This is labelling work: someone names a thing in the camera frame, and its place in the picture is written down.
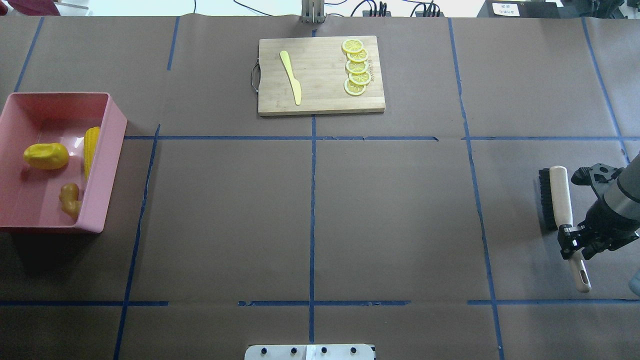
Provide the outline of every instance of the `knife handle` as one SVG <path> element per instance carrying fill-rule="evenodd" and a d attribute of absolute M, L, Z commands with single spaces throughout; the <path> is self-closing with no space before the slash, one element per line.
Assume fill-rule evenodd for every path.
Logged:
<path fill-rule="evenodd" d="M 295 79 L 293 76 L 293 70 L 291 69 L 291 59 L 289 58 L 289 53 L 286 50 L 280 51 L 280 59 L 284 64 L 284 69 L 287 71 L 289 79 Z"/>

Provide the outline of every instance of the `white floor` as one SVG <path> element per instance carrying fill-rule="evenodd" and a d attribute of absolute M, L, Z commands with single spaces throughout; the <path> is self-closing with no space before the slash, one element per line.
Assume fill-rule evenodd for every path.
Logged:
<path fill-rule="evenodd" d="M 340 3 L 342 0 L 327 0 L 327 3 Z M 561 5 L 560 0 L 548 0 Z M 300 0 L 239 0 L 247 6 L 270 15 L 300 14 Z M 359 0 L 347 0 L 340 5 L 327 5 L 326 13 L 338 13 L 349 16 Z M 63 0 L 63 3 L 88 7 L 89 10 L 62 7 L 63 15 L 90 16 L 178 16 L 192 13 L 194 5 L 196 13 L 214 16 L 260 15 L 244 8 L 233 0 Z M 439 0 L 436 2 L 447 17 L 476 17 L 484 0 Z M 387 10 L 394 17 L 407 17 L 416 4 L 405 0 L 387 0 Z M 362 16 L 361 10 L 368 10 L 366 4 L 361 5 L 354 16 Z M 625 4 L 620 7 L 623 14 L 630 19 L 637 18 L 637 12 Z"/>

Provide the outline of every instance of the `lemon slice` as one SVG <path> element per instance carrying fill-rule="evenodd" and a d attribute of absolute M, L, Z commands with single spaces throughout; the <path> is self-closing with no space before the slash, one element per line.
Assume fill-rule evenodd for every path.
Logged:
<path fill-rule="evenodd" d="M 354 84 L 349 79 L 345 80 L 344 82 L 344 91 L 346 91 L 349 95 L 362 95 L 362 93 L 364 93 L 366 89 L 367 87 L 365 85 Z"/>
<path fill-rule="evenodd" d="M 367 61 L 368 58 L 369 58 L 369 53 L 367 52 L 366 49 L 362 49 L 355 54 L 347 53 L 347 59 L 355 63 L 361 63 L 363 61 Z"/>
<path fill-rule="evenodd" d="M 345 53 L 349 54 L 355 54 L 355 53 L 359 53 L 360 50 L 362 50 L 362 48 L 364 47 L 362 41 L 356 39 L 356 38 L 349 38 L 347 40 L 345 40 L 342 43 L 342 50 L 344 50 Z"/>
<path fill-rule="evenodd" d="M 349 80 L 356 85 L 366 85 L 371 82 L 371 75 L 368 72 L 362 74 L 349 74 Z"/>
<path fill-rule="evenodd" d="M 366 61 L 361 63 L 356 63 L 351 60 L 347 61 L 347 71 L 352 74 L 362 74 L 363 72 L 369 70 L 369 64 Z"/>

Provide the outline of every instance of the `gray table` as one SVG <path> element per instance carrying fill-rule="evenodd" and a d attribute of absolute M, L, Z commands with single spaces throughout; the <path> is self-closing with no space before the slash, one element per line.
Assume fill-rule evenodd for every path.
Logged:
<path fill-rule="evenodd" d="M 103 91 L 129 119 L 102 234 L 0 234 L 3 359 L 309 342 L 640 357 L 640 242 L 588 261 L 578 293 L 537 184 L 640 150 L 640 22 L 23 17 L 0 33 L 2 104 Z M 260 38 L 343 35 L 378 36 L 384 114 L 256 115 Z M 571 190 L 581 220 L 595 196 Z"/>

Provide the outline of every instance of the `white mounting plate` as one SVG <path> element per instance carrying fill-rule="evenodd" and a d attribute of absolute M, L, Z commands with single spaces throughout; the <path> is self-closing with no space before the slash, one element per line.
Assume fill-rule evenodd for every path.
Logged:
<path fill-rule="evenodd" d="M 376 352 L 366 344 L 252 345 L 244 360 L 375 360 Z"/>

